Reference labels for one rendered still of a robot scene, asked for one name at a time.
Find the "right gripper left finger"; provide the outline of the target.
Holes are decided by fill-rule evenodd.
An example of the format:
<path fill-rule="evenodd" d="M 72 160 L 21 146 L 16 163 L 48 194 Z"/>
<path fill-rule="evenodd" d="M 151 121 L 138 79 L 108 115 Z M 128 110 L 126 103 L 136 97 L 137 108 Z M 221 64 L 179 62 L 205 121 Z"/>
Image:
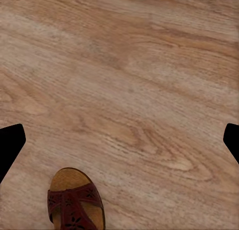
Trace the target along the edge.
<path fill-rule="evenodd" d="M 25 142 L 25 131 L 20 123 L 0 129 L 0 183 Z"/>

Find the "sandal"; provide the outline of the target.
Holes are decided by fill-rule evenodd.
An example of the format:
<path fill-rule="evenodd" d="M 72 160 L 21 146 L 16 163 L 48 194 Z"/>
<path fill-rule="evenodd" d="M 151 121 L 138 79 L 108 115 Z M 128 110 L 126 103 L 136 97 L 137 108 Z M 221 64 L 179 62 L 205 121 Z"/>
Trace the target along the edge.
<path fill-rule="evenodd" d="M 105 230 L 102 199 L 82 171 L 66 167 L 53 177 L 47 206 L 55 230 Z"/>

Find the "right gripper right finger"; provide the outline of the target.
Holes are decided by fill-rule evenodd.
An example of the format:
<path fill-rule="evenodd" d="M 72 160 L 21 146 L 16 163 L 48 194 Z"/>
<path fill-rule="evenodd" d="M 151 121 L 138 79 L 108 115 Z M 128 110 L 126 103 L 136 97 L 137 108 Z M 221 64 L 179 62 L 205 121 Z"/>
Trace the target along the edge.
<path fill-rule="evenodd" d="M 239 125 L 228 123 L 223 141 L 239 163 Z"/>

